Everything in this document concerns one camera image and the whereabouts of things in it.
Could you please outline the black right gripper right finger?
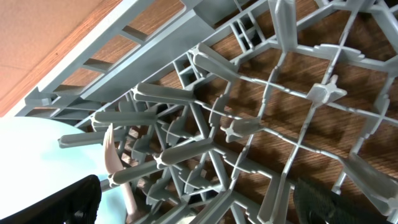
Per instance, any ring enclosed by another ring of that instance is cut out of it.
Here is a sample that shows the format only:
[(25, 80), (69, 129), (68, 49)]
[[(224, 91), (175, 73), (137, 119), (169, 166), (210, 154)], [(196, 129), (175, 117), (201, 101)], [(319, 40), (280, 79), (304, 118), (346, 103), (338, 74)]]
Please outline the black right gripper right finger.
[(391, 224), (310, 179), (299, 179), (294, 204), (300, 223)]

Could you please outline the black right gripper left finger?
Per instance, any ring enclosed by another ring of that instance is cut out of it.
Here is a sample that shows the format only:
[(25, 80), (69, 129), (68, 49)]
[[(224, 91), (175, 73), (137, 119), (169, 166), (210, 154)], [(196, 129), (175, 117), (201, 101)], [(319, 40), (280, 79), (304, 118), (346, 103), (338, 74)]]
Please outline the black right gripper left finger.
[(98, 176), (88, 175), (1, 220), (2, 224), (94, 224), (101, 202)]

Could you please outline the light blue plate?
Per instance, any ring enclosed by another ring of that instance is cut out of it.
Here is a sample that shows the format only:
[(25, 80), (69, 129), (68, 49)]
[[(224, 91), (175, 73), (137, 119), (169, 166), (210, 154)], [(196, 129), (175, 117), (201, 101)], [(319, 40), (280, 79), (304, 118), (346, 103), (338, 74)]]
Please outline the light blue plate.
[[(1, 118), (1, 220), (88, 175), (107, 179), (100, 142), (60, 145), (61, 137), (81, 132), (51, 119)], [(102, 192), (95, 223), (125, 223), (126, 218), (121, 190)]]

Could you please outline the white plastic fork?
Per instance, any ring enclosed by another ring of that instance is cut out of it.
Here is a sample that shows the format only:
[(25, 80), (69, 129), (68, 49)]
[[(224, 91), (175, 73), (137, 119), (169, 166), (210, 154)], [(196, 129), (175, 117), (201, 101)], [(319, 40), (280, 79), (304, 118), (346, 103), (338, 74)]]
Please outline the white plastic fork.
[[(117, 171), (123, 170), (123, 165), (116, 152), (114, 144), (114, 129), (111, 123), (104, 135), (103, 139), (104, 147), (104, 163), (105, 168), (109, 174), (116, 173)], [(139, 218), (139, 210), (137, 207), (136, 200), (133, 196), (131, 186), (128, 182), (120, 185), (121, 192), (123, 195), (124, 203), (127, 211), (127, 223), (134, 223)]]

